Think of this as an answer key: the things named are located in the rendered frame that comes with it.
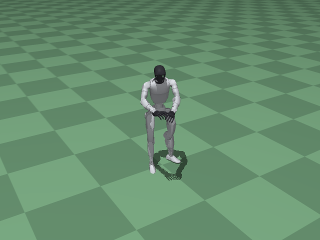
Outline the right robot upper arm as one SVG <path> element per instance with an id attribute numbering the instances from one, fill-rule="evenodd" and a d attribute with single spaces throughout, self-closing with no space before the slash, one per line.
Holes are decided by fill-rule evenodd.
<path id="1" fill-rule="evenodd" d="M 150 81 L 147 81 L 145 82 L 143 85 L 142 85 L 142 91 L 141 91 L 141 100 L 140 100 L 140 103 L 142 101 L 142 99 L 146 99 L 147 96 L 148 96 L 148 89 L 150 88 L 151 86 L 151 83 Z M 146 100 L 147 101 L 147 100 Z M 148 102 L 148 101 L 147 101 Z M 149 103 L 149 102 L 148 102 Z M 142 103 L 141 103 L 142 105 Z"/>

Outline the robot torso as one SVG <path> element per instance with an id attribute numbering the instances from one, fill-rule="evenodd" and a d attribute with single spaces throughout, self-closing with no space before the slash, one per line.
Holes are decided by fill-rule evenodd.
<path id="1" fill-rule="evenodd" d="M 155 77 L 154 77 L 155 78 Z M 153 101 L 154 105 L 152 105 L 153 108 L 157 111 L 166 111 L 166 107 L 163 103 L 166 102 L 169 96 L 169 90 L 170 90 L 170 84 L 167 77 L 163 80 L 164 82 L 162 84 L 157 84 L 157 80 L 154 80 L 154 78 L 150 79 L 150 88 L 149 93 L 151 100 Z M 156 82 L 155 82 L 156 81 Z"/>

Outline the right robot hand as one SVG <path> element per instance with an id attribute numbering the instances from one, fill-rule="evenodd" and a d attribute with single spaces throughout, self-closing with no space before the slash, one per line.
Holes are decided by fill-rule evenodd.
<path id="1" fill-rule="evenodd" d="M 166 116 L 168 117 L 167 114 L 168 114 L 168 113 L 167 113 L 166 111 L 158 111 L 158 110 L 156 110 L 154 113 L 152 113 L 153 116 L 155 116 L 155 117 L 158 116 L 158 117 L 160 118 L 160 120 L 162 120 L 161 117 L 162 117 L 163 119 L 164 119 L 164 117 L 166 118 Z M 163 117 L 162 115 L 163 115 L 164 117 Z M 165 116 L 165 115 L 166 115 L 166 116 Z M 160 117 L 160 116 L 161 116 L 161 117 Z"/>

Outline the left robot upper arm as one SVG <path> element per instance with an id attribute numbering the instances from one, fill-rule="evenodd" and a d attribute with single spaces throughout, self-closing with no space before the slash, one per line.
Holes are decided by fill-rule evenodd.
<path id="1" fill-rule="evenodd" d="M 174 102 L 176 100 L 176 96 L 180 97 L 179 89 L 178 89 L 177 83 L 174 79 L 168 79 L 168 82 L 169 82 L 170 87 L 172 87 L 171 90 L 174 95 L 174 98 L 172 99 L 172 101 Z"/>

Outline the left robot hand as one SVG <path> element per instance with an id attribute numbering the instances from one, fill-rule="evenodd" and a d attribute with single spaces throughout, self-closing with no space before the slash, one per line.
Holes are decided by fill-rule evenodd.
<path id="1" fill-rule="evenodd" d="M 168 119 L 167 119 L 167 116 L 169 116 L 168 117 Z M 165 118 L 165 120 L 167 119 L 167 121 L 170 119 L 170 121 L 172 120 L 172 122 L 174 121 L 174 118 L 175 118 L 175 112 L 174 111 L 170 111 L 170 112 L 167 112 L 167 116 L 166 116 L 166 118 Z M 171 117 L 171 118 L 170 118 Z M 173 119 L 172 119 L 173 118 Z M 170 123 L 170 121 L 169 121 L 169 123 Z M 172 123 L 171 122 L 171 123 Z"/>

